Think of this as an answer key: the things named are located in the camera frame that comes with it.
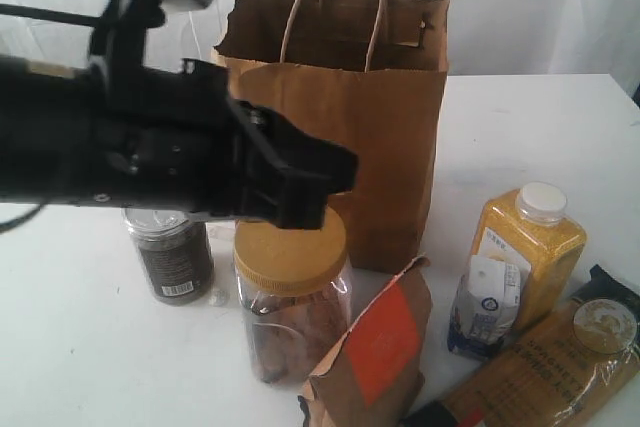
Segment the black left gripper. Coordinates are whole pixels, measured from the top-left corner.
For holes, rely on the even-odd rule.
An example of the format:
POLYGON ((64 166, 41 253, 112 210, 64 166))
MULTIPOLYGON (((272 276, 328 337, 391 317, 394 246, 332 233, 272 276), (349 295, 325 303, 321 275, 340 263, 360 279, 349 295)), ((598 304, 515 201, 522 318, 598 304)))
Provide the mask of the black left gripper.
POLYGON ((323 226, 329 181, 252 149, 227 69, 186 59, 178 72, 94 59, 101 83, 85 145, 74 151, 74 203, 163 208, 196 218, 323 226))

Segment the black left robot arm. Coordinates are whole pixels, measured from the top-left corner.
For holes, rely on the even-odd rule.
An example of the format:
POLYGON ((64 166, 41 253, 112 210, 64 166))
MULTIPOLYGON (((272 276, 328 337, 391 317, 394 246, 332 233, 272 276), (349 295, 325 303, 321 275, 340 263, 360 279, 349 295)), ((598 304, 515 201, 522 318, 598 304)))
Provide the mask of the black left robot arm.
POLYGON ((97 67, 64 76, 1 60, 6 203, 179 211, 316 230, 351 190, 357 156, 281 114, 234 99, 225 68, 138 68, 117 96, 97 67))

